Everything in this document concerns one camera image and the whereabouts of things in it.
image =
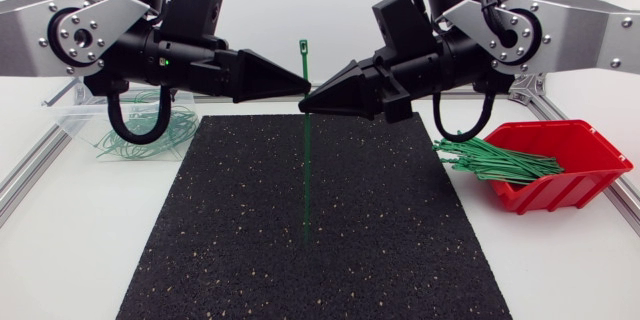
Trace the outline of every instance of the white table surface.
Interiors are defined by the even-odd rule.
[[[445,127],[470,128],[480,108],[479,100],[443,101]],[[416,101],[414,110],[439,139],[431,102]],[[203,104],[198,112],[297,107]],[[506,100],[493,113],[481,136],[536,120]],[[179,166],[98,162],[86,143],[72,141],[0,229],[0,319],[114,319]],[[514,319],[640,318],[640,239],[606,197],[581,210],[518,216],[488,184],[448,173]]]

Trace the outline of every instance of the green zip tie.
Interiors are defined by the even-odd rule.
[[[309,81],[307,55],[309,42],[300,40],[300,55],[302,55],[302,76]],[[304,114],[304,243],[309,243],[311,233],[311,114]]]
[[[502,149],[479,138],[464,143],[443,139],[435,141],[433,149],[457,155],[457,159],[440,161],[453,164],[454,170],[472,172],[480,180],[526,185],[540,177],[564,172],[555,158]]]

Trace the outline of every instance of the black cable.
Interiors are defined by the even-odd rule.
[[[433,118],[436,121],[436,128],[440,131],[440,134],[447,140],[453,142],[465,142],[476,137],[482,129],[487,125],[491,118],[491,111],[493,110],[493,102],[496,99],[496,94],[488,92],[484,97],[484,105],[482,106],[482,114],[476,125],[464,134],[453,135],[449,134],[442,126],[442,119],[440,117],[440,93],[433,94]]]
[[[487,26],[498,36],[504,46],[509,46],[513,41],[509,39],[506,27],[496,9],[496,6],[500,5],[500,0],[480,0],[480,2],[482,4],[482,14]]]
[[[122,109],[120,109],[120,95],[112,94],[107,96],[109,121],[113,131],[123,140],[136,145],[150,144],[160,138],[169,126],[171,120],[171,89],[165,86],[160,87],[160,106],[158,107],[158,120],[156,124],[146,134],[137,135],[129,131],[122,119]]]
[[[167,3],[167,0],[162,0],[162,8],[160,9],[160,14],[158,14],[158,16],[156,16],[154,19],[149,20],[149,24],[157,25],[162,22],[167,16],[168,8],[169,4]]]

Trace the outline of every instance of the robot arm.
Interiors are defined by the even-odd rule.
[[[222,0],[7,0],[0,2],[0,76],[84,76],[106,96],[123,139],[155,141],[169,123],[171,93],[187,90],[234,102],[307,93],[304,79],[216,37]],[[129,82],[161,87],[158,122],[136,135],[119,95]]]
[[[299,107],[388,122],[412,116],[411,100],[434,96],[436,126],[466,141],[486,125],[514,75],[586,68],[640,73],[640,18],[598,0],[384,0],[373,7],[385,47],[352,62]],[[440,121],[440,93],[473,84],[485,93],[478,124],[462,135]]]

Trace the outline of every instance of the white backdrop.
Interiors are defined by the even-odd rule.
[[[310,42],[310,76],[324,82],[383,45],[371,11],[381,0],[224,0],[217,35],[301,73],[298,40]],[[0,78],[0,179],[52,122],[38,111],[63,80]]]

